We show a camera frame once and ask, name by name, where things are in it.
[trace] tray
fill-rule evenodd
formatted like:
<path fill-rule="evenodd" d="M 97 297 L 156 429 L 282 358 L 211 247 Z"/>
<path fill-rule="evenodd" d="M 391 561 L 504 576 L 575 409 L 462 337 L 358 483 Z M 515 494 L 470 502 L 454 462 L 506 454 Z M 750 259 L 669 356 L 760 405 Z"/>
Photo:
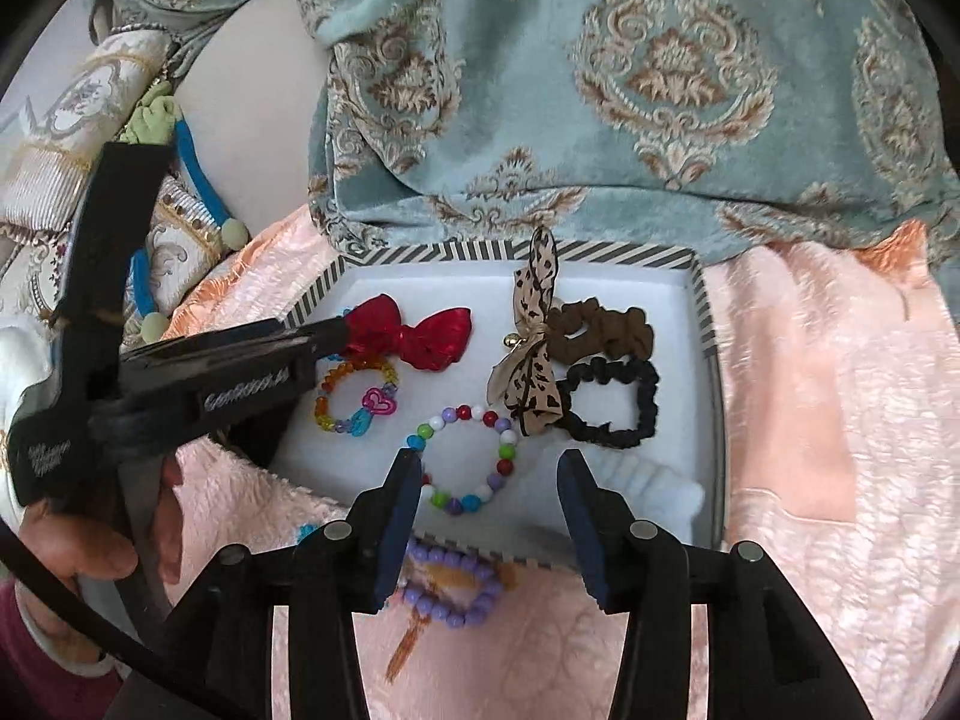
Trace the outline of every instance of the tray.
<path fill-rule="evenodd" d="M 469 307 L 472 338 L 461 362 L 444 372 L 414 370 L 398 362 L 397 412 L 375 418 L 360 439 L 323 432 L 313 421 L 314 397 L 304 397 L 271 471 L 349 504 L 362 490 L 382 483 L 397 448 L 419 423 L 445 406 L 483 403 L 491 368 L 506 354 L 503 338 L 515 331 L 512 275 L 528 255 L 529 242 L 488 241 L 386 248 L 364 258 L 340 256 L 296 303 L 286 317 L 288 325 L 335 317 L 344 308 L 387 293 L 397 300 L 408 324 L 445 308 Z M 656 334 L 652 359 L 661 375 L 659 417 L 656 435 L 631 451 L 702 485 L 706 496 L 692 522 L 690 541 L 719 547 L 727 483 L 723 398 L 707 291 L 696 256 L 681 247 L 564 241 L 558 242 L 558 255 L 558 300 L 596 296 L 607 308 L 637 305 L 647 312 Z M 322 362 L 327 365 L 335 363 Z M 563 376 L 560 365 L 557 375 Z M 331 399 L 331 415 L 348 418 L 363 392 L 380 383 L 375 371 L 344 378 Z M 614 428 L 627 426 L 632 418 L 631 399 L 616 383 L 584 384 L 575 403 L 584 419 L 609 419 Z M 504 413 L 502 404 L 499 410 Z M 556 488 L 557 459 L 568 445 L 575 442 L 552 428 L 543 436 L 522 437 L 517 470 L 490 504 L 477 514 L 450 517 L 421 503 L 416 534 L 498 560 L 573 567 Z M 579 446 L 592 466 L 594 461 L 610 461 L 611 450 L 597 460 L 592 455 L 604 453 Z M 476 422 L 457 423 L 430 440 L 424 465 L 439 485 L 462 495 L 493 470 L 496 447 L 493 431 Z M 609 481 L 605 485 L 616 488 Z"/>

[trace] red hair bow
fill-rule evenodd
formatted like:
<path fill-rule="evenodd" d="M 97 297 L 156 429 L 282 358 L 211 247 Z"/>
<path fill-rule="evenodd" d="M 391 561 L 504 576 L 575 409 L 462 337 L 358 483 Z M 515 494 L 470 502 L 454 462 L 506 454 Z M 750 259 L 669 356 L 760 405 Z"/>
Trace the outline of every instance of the red hair bow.
<path fill-rule="evenodd" d="M 403 324 L 400 308 L 390 295 L 361 303 L 344 320 L 350 330 L 347 356 L 398 355 L 419 370 L 443 370 L 450 362 L 458 362 L 473 329 L 469 308 L 448 308 L 416 327 Z"/>

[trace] peach fabric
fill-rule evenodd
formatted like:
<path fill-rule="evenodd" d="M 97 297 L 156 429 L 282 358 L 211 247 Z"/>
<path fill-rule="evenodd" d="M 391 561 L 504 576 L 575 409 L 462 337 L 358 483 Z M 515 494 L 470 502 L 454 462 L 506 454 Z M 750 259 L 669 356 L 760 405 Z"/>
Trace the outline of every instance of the peach fabric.
<path fill-rule="evenodd" d="M 283 316 L 333 256 L 301 210 L 195 290 L 171 332 Z M 877 720 L 920 718 L 960 640 L 960 344 L 926 272 L 923 228 L 861 252 L 757 247 L 707 269 L 706 282 L 731 450 L 727 541 L 750 538 L 774 557 Z M 175 597 L 224 544 L 282 546 L 302 523 L 342 514 L 207 440 L 179 456 Z M 424 626 L 397 604 L 357 616 L 371 717 L 605 718 L 626 620 L 599 613 L 569 573 L 518 569 L 511 585 L 475 631 Z M 693 643 L 690 716 L 702 718 L 702 608 Z M 275 718 L 290 716 L 285 647 L 279 610 Z"/>

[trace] leopard print bow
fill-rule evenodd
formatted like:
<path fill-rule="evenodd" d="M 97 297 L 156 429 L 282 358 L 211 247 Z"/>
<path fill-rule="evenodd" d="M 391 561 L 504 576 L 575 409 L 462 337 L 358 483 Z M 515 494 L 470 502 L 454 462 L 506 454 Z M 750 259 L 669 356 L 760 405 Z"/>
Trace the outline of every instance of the leopard print bow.
<path fill-rule="evenodd" d="M 563 415 L 546 353 L 546 314 L 556 280 L 557 243 L 546 227 L 538 227 L 530 240 L 530 261 L 517 271 L 514 285 L 514 322 L 521 340 L 493 369 L 487 383 L 488 402 L 502 398 L 525 436 L 539 435 Z"/>

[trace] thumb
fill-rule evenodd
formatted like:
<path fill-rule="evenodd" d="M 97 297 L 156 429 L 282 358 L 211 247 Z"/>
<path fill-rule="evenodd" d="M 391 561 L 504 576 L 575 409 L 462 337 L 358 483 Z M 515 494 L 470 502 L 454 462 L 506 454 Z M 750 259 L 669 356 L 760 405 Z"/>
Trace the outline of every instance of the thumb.
<path fill-rule="evenodd" d="M 71 514 L 45 514 L 21 527 L 20 539 L 64 584 L 83 574 L 117 580 L 136 568 L 133 543 L 102 522 Z"/>

